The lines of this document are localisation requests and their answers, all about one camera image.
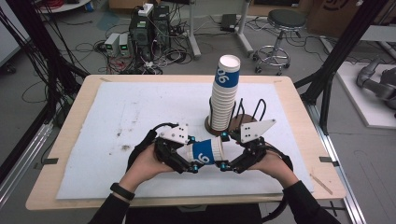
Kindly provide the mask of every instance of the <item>stool leg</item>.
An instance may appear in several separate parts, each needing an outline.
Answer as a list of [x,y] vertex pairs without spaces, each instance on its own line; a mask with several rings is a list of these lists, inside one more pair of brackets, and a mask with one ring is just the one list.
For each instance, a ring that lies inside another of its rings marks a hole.
[[283,31],[283,30],[280,31],[280,34],[279,34],[279,36],[277,37],[276,42],[275,42],[275,44],[274,44],[274,50],[273,50],[272,53],[271,53],[271,57],[276,56],[277,51],[278,51],[279,48],[280,48],[280,43],[282,43],[283,34],[285,34],[285,31]]

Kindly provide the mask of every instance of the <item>chair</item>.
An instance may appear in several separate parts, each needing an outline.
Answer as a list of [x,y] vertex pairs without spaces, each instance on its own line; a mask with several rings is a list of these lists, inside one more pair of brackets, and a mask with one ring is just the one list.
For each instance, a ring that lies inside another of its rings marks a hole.
[[286,32],[295,32],[297,35],[305,26],[305,16],[293,10],[275,9],[268,14],[268,23],[280,30],[279,36],[273,46],[264,46],[256,50],[253,54],[253,61],[256,62],[256,73],[262,71],[261,64],[267,63],[278,66],[277,76],[282,75],[282,68],[289,68],[290,56],[280,47],[283,35]]

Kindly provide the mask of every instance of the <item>stacked paper cups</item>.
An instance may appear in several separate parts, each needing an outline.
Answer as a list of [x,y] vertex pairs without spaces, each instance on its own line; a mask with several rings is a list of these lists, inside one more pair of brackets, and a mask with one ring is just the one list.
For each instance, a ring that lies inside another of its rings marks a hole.
[[212,113],[208,120],[213,130],[223,131],[228,128],[238,90],[240,65],[240,60],[233,55],[224,55],[219,59],[210,98]]

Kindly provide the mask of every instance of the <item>blue cup band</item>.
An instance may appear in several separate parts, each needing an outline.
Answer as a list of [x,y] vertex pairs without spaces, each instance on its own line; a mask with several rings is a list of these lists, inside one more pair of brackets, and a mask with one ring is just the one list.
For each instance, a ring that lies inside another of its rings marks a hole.
[[192,145],[192,156],[195,160],[204,164],[214,164],[215,158],[213,157],[211,139],[194,143]]
[[216,83],[224,88],[232,88],[238,85],[239,70],[236,72],[226,72],[218,67],[215,76]]

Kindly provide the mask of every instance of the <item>power supply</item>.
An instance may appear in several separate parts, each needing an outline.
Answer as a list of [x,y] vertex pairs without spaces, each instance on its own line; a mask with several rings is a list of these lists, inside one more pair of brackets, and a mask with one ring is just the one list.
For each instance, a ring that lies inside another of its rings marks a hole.
[[133,15],[129,26],[129,33],[136,59],[151,62],[154,53],[152,51],[155,50],[155,46],[153,43],[154,29],[150,19],[137,14]]
[[117,57],[120,52],[120,34],[111,34],[105,42],[107,55],[110,57]]
[[169,26],[169,6],[157,6],[154,8],[152,16],[155,25],[155,36],[157,47],[161,49],[171,48],[170,26]]
[[221,19],[221,31],[234,32],[236,25],[236,14],[224,14]]
[[132,50],[129,34],[120,34],[120,54],[122,57],[130,57]]

